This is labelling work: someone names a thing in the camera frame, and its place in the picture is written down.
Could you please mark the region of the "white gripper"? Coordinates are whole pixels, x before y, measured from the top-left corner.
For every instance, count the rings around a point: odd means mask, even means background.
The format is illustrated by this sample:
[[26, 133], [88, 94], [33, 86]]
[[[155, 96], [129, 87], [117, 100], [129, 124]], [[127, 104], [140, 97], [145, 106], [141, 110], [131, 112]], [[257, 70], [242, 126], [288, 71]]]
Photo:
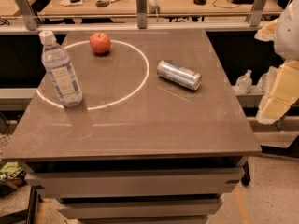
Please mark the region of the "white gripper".
[[278, 20], [259, 29], [254, 38], [264, 42], [274, 40], [275, 53], [289, 59], [279, 68], [270, 67], [266, 74], [256, 119], [261, 124], [273, 124], [299, 99], [299, 62], [296, 61], [299, 60], [299, 0], [292, 0]]

